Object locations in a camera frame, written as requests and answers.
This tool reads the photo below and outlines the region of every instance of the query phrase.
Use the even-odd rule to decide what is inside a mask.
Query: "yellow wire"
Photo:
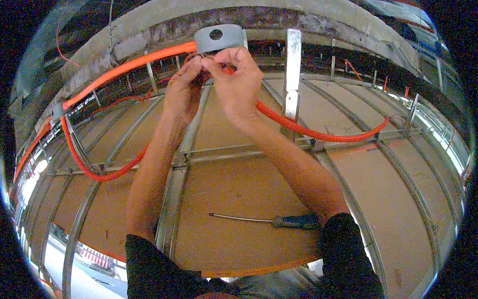
[[[417,185],[417,188],[415,189],[415,192],[418,191],[418,188],[419,188],[420,185],[423,184],[424,182],[432,182],[432,183],[433,183],[433,181],[429,178],[429,176],[428,176],[423,170],[418,171],[417,173],[413,174],[413,176],[416,176],[416,175],[418,175],[418,174],[420,174],[420,173],[422,173],[422,174],[423,174],[424,176],[426,176],[428,179],[421,181],[421,182]],[[446,214],[446,213],[447,213],[447,210],[444,210],[443,213],[444,213],[445,215],[443,216],[443,218],[442,218],[440,221],[434,221],[434,220],[431,219],[430,217],[428,217],[428,216],[426,216],[426,217],[427,217],[428,220],[429,220],[430,222],[432,222],[432,223],[434,224],[434,226],[436,227],[437,224],[441,224],[441,223],[447,218],[447,217],[446,217],[446,216],[447,216],[447,214]]]

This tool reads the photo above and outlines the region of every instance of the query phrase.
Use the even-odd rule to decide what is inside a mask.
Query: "screwdriver shaft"
[[[236,220],[243,220],[243,221],[272,222],[272,220],[240,218],[240,217],[232,217],[232,216],[219,215],[219,214],[214,214],[214,213],[209,213],[209,215],[210,215],[210,216],[214,216],[214,217],[228,218],[228,219],[236,219]]]

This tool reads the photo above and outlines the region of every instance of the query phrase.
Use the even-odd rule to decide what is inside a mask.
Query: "red and white barrier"
[[[96,250],[93,250],[87,246],[81,252],[81,256],[85,259],[91,261],[92,264],[96,264],[102,268],[109,268],[110,257],[104,254],[99,253]]]

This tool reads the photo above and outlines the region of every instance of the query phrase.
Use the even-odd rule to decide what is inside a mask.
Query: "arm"
[[[197,57],[169,81],[163,113],[128,195],[127,234],[143,237],[153,244],[174,151],[197,113],[201,87],[190,83],[201,69]]]
[[[256,119],[236,126],[275,164],[297,197],[325,223],[347,212],[342,191],[332,175],[290,139]]]
[[[233,64],[234,75],[222,72],[220,63]],[[259,117],[256,96],[262,72],[244,47],[225,49],[202,65],[214,77],[214,87],[227,118],[245,133],[276,165],[297,197],[325,223],[348,212],[342,192],[330,173],[291,140],[268,127]]]

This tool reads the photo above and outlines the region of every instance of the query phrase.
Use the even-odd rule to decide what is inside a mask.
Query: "screwdriver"
[[[263,219],[250,219],[242,217],[232,217],[219,215],[215,213],[209,213],[210,216],[235,219],[242,221],[253,221],[253,222],[271,222],[274,227],[289,227],[289,228],[298,228],[301,230],[318,230],[320,229],[319,219],[315,214],[306,214],[302,216],[275,216],[273,220],[263,220]]]

